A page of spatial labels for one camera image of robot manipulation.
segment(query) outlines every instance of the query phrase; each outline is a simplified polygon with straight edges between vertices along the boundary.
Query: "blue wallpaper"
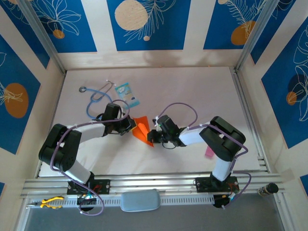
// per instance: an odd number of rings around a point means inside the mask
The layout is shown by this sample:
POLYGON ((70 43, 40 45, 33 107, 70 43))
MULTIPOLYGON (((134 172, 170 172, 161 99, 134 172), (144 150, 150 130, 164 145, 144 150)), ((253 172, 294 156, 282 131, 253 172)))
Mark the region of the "blue wallpaper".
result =
POLYGON ((182 50, 191 0, 107 0, 118 51, 182 50))
POLYGON ((262 82, 288 148, 308 138, 308 18, 262 82))
POLYGON ((3 189, 4 189, 4 183, 0 182, 0 197, 1 197, 3 189))
MULTIPOLYGON (((252 52, 255 62, 263 53, 294 1, 280 1, 261 40, 252 52)), ((265 3, 265 0, 217 0, 204 50, 242 49, 265 3)))
POLYGON ((28 21, 21 13, 19 7, 8 0, 0 0, 0 5, 14 23, 15 27, 19 30, 20 34, 24 37, 42 65, 47 68, 50 57, 28 24, 28 21))
POLYGON ((302 181, 306 195, 308 196, 308 175, 301 176, 300 180, 302 181))
MULTIPOLYGON (((31 4, 59 53, 97 51, 81 0, 33 0, 31 4)), ((46 67, 49 57, 18 6, 8 0, 0 0, 0 5, 46 67)))
POLYGON ((0 36, 0 147, 16 154, 39 81, 0 36))

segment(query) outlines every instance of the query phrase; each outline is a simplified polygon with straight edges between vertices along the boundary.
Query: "white tabletop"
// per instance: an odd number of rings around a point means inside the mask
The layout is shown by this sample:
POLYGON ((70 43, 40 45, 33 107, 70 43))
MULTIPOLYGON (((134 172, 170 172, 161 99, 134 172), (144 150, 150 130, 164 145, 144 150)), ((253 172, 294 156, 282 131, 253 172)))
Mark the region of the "white tabletop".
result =
MULTIPOLYGON (((258 170, 257 149, 246 124, 245 116, 228 67, 177 67, 92 69, 68 71, 56 111, 54 123, 74 125, 90 121, 86 106, 91 92, 80 93, 81 86, 99 89, 106 79, 118 86, 129 83, 140 105, 131 109, 131 117, 148 116, 151 120, 170 103, 183 102, 194 107, 199 115, 196 125, 220 116, 246 136, 249 153, 240 157, 234 170, 258 170)), ((114 89, 108 94, 117 99, 114 89)), ((103 113, 107 99, 92 105, 93 115, 103 113)), ((166 113, 179 126, 194 120, 192 110, 174 105, 166 113)), ((143 174, 211 171, 215 159, 205 158, 206 143, 173 150, 160 144, 154 148, 136 139, 131 133, 108 135, 80 144, 77 160, 94 174, 143 174)), ((43 164, 39 174, 57 176, 43 164)))

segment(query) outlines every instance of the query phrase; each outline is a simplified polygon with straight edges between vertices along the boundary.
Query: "small blue package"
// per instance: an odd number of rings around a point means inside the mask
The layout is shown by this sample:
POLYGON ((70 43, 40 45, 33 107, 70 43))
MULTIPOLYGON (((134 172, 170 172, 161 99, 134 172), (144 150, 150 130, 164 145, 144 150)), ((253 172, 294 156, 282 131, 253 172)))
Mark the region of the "small blue package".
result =
POLYGON ((137 100, 132 94, 128 83, 125 83, 119 87, 116 87, 115 90, 118 96, 120 97, 120 99, 127 102, 130 108, 140 104, 139 100, 137 100))

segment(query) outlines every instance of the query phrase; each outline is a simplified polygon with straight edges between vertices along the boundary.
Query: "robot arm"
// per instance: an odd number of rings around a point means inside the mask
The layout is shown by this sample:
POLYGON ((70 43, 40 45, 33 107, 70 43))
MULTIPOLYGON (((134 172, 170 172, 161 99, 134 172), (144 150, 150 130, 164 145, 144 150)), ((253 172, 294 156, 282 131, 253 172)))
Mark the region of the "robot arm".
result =
POLYGON ((207 123, 208 127, 204 124, 204 126, 196 129, 178 128, 167 115, 160 117, 157 121, 154 120, 154 122, 161 130, 152 130, 148 134, 148 141, 152 143, 171 142, 176 147, 185 147, 200 142, 207 143, 218 157, 212 172, 212 182, 215 185, 217 185, 215 181, 223 182, 230 175, 234 157, 241 149, 231 139, 241 144, 246 141, 245 136, 239 130, 218 116, 207 123), (227 134, 231 139, 215 128, 227 134))
MULTIPOLYGON (((121 112, 120 106, 114 103, 109 103, 103 114, 98 116, 96 120, 107 121, 113 120, 118 117, 121 112)), ((80 128, 76 128, 68 133, 64 142, 61 143, 58 150, 53 166, 64 172, 69 177, 82 184, 86 184, 89 179, 94 175, 89 170, 84 168, 77 160, 79 144, 93 138, 104 137, 110 134, 112 131, 118 132, 120 135, 129 132, 136 126, 133 119, 129 116, 122 121, 112 123, 100 123, 92 124, 80 128)), ((48 137, 46 138, 40 152, 39 159, 46 164, 50 164, 51 157, 54 153, 55 147, 62 135, 72 126, 64 126, 56 124, 51 129, 48 137)))

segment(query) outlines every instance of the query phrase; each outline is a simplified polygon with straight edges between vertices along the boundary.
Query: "light blue sponge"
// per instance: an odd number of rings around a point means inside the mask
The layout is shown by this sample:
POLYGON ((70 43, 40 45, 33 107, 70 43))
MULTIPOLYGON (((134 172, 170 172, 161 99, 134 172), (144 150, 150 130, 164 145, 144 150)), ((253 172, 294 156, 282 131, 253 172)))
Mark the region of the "light blue sponge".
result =
POLYGON ((156 190, 125 192, 120 206, 125 212, 151 211, 159 208, 160 196, 156 190))

